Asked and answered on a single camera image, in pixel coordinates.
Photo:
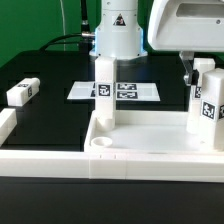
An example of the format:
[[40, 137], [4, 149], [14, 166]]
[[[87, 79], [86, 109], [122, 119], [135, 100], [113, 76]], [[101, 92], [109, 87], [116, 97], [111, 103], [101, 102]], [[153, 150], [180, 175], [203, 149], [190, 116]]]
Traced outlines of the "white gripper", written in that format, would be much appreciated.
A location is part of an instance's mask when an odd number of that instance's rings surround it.
[[184, 82], [197, 85], [193, 52], [224, 52], [224, 0], [154, 0], [148, 42], [154, 50], [181, 51]]

